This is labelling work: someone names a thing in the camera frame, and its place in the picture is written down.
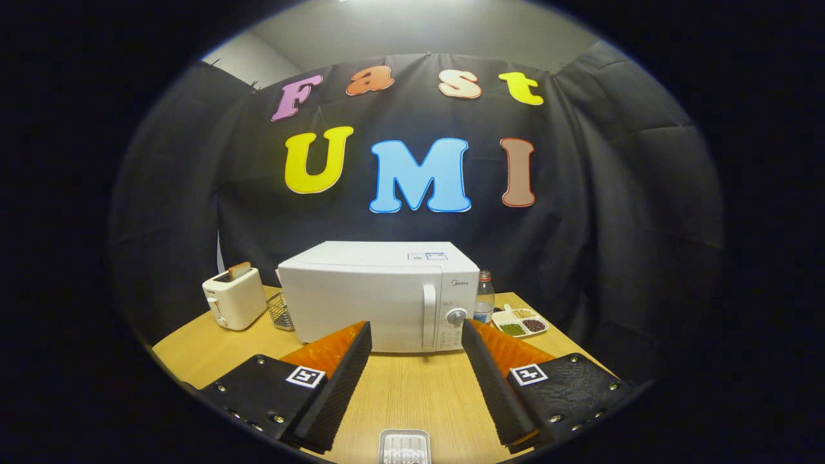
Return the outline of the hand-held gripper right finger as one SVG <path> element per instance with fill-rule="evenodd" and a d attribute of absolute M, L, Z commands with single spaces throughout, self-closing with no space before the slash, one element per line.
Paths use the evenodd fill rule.
<path fill-rule="evenodd" d="M 553 356 L 475 320 L 463 323 L 461 340 L 499 441 L 511 453 L 571 440 L 634 392 L 584 354 Z"/>

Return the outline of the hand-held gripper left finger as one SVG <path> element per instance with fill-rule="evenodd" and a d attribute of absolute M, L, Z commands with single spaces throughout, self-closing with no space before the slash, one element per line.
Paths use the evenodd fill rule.
<path fill-rule="evenodd" d="M 271 443 L 330 451 L 373 347 L 360 321 L 276 359 L 250 356 L 200 388 L 219 414 Z"/>

